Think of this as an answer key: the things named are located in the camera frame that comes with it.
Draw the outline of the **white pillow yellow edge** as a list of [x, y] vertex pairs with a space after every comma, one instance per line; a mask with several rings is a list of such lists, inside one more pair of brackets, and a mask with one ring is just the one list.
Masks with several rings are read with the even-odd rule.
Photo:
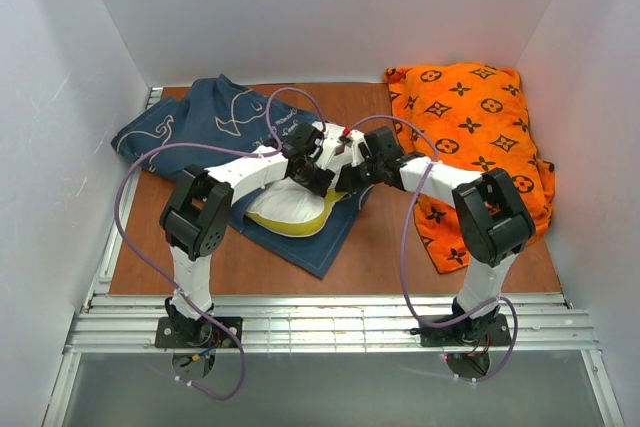
[[[343, 127], [334, 123], [311, 123], [326, 137], [340, 137]], [[336, 204], [351, 197], [338, 192], [339, 172], [325, 196], [318, 196], [290, 178], [271, 183], [248, 205], [244, 216], [268, 231], [290, 238], [310, 237], [319, 233], [329, 220]]]

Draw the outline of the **dark blue pillowcase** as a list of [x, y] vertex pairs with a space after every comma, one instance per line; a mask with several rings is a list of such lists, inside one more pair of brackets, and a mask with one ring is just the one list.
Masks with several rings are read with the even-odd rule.
[[[116, 134], [111, 146], [129, 162], [165, 146], [166, 151], [145, 161], [143, 167], [175, 181], [188, 165], [218, 166], [234, 160], [239, 151], [254, 151], [267, 139], [270, 128], [284, 137], [316, 119], [309, 111], [269, 100], [220, 75], [195, 81], [180, 100], [168, 97], [149, 107]], [[369, 193], [350, 195], [336, 204], [323, 229], [310, 237], [285, 238], [268, 232], [242, 215], [245, 202], [233, 207], [229, 224], [256, 244], [324, 278]]]

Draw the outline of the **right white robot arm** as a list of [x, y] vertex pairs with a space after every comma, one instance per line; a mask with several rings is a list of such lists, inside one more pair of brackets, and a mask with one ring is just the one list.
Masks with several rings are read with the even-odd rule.
[[355, 191], [384, 183], [413, 194], [432, 197], [455, 209], [464, 251], [470, 256], [463, 287], [454, 298], [452, 313], [429, 321], [413, 307], [401, 274], [409, 311], [424, 329], [463, 330], [493, 319], [501, 302], [507, 273], [535, 233], [535, 225], [510, 175], [503, 169], [467, 171], [448, 166], [421, 153], [406, 154], [388, 127], [361, 137], [346, 128], [339, 140], [353, 148], [336, 188]]

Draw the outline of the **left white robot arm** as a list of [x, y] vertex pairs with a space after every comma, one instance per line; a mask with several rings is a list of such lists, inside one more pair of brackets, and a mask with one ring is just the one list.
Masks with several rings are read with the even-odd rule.
[[184, 170], [160, 217], [176, 284], [169, 316], [197, 322], [211, 309], [211, 257], [235, 205], [245, 202], [242, 215], [285, 238], [320, 232], [340, 197], [338, 171], [350, 160], [339, 134], [301, 124], [226, 164]]

